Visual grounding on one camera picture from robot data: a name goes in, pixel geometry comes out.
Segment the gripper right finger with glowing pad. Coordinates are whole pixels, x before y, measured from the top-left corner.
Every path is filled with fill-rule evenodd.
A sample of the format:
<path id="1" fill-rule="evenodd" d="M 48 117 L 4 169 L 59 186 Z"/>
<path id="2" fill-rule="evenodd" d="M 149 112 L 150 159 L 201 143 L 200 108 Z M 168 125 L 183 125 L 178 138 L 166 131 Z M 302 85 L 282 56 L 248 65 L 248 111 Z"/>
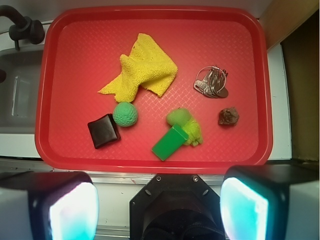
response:
<path id="1" fill-rule="evenodd" d="M 220 211 L 231 240 L 318 240 L 319 165 L 232 166 L 221 186 Z"/>

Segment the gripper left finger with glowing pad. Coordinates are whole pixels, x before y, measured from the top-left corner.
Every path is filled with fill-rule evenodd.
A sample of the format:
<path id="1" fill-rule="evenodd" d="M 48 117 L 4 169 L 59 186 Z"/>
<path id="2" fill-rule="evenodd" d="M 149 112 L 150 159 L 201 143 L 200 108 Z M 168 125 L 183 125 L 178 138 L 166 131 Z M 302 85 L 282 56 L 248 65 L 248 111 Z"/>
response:
<path id="1" fill-rule="evenodd" d="M 2 240 L 92 240 L 99 197 L 90 176 L 71 172 L 2 172 Z"/>

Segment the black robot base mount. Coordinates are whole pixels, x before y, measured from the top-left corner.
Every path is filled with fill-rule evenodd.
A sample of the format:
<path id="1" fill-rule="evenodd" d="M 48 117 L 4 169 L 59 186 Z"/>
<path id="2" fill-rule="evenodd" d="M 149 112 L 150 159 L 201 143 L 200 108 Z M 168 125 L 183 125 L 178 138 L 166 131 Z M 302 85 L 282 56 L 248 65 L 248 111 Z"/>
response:
<path id="1" fill-rule="evenodd" d="M 131 240 L 224 240 L 220 196 L 197 174 L 157 174 L 129 202 Z"/>

